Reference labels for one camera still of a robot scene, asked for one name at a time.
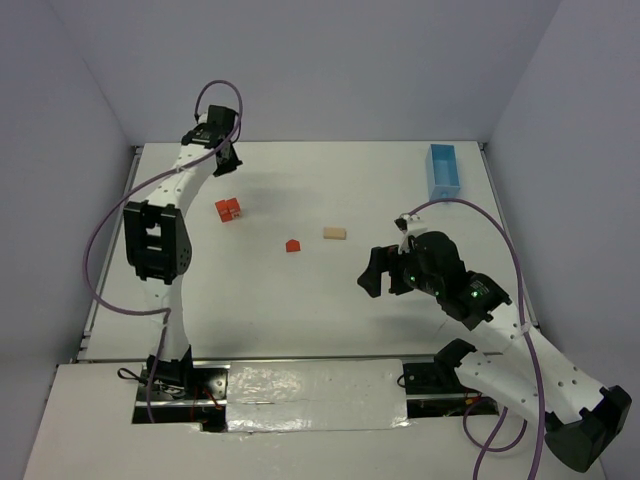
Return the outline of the natural wood block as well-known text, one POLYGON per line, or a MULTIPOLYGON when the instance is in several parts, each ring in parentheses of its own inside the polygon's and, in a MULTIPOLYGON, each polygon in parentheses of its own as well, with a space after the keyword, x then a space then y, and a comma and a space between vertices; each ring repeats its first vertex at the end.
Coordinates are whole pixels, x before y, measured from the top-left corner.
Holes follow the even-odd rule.
POLYGON ((345 240, 347 237, 347 230, 341 227, 324 227, 323 238, 330 240, 345 240))

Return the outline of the red cube block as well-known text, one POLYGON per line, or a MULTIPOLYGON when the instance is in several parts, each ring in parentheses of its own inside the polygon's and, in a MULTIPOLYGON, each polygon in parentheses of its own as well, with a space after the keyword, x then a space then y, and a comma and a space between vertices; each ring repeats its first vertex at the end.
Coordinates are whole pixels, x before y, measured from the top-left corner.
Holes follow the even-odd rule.
POLYGON ((227 204, 227 208, 228 208, 228 210, 229 210, 230 212, 232 212, 233 214, 236 214, 236 213, 238 213, 238 212, 240 212, 240 211, 241 211, 241 208, 240 208, 239 202, 238 202, 238 200, 237 200, 236 198, 228 199, 228 200, 226 201, 226 204, 227 204))
POLYGON ((215 203, 216 211, 223 223, 233 219, 226 200, 220 200, 215 203))

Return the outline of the red house-shaped block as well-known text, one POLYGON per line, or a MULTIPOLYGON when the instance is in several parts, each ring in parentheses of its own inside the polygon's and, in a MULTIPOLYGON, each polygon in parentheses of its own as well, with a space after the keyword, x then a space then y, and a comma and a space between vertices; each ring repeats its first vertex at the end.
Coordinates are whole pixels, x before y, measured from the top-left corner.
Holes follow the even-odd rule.
POLYGON ((287 253, 295 253, 301 251, 301 244, 296 239, 290 239, 285 243, 285 251, 287 253))

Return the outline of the blue plastic box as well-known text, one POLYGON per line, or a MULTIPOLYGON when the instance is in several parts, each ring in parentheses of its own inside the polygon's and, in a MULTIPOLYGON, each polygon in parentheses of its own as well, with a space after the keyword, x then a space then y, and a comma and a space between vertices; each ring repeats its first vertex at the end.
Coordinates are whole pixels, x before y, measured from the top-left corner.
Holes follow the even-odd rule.
POLYGON ((456 198, 461 186, 455 147, 450 144, 431 144, 425 165, 429 199, 456 198))

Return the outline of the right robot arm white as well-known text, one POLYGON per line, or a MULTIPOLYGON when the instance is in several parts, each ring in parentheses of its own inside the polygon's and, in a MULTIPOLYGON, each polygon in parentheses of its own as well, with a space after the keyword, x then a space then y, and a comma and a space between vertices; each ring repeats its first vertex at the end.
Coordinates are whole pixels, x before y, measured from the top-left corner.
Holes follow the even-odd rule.
POLYGON ((529 326, 498 283, 465 267, 447 235, 408 233, 400 245, 372 248, 357 283, 376 298, 384 274, 390 277, 390 293, 420 291, 434 297, 474 340, 503 357, 504 366, 495 366, 474 342, 455 339, 436 359, 463 386, 541 424, 547 448, 565 466, 587 472, 620 434, 631 396, 589 376, 529 326))

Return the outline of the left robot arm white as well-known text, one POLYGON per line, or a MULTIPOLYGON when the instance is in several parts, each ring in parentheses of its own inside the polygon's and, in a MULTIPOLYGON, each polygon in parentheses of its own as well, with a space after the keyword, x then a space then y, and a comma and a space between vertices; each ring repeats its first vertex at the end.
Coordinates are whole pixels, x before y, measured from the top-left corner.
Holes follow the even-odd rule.
POLYGON ((194 383, 191 345, 182 307, 183 275, 193 259, 185 217, 209 177, 235 171, 242 164, 231 136, 238 113, 211 105, 181 139, 169 175, 143 200, 123 210, 126 257, 142 281, 152 325, 159 329, 146 364, 156 381, 178 388, 194 383))

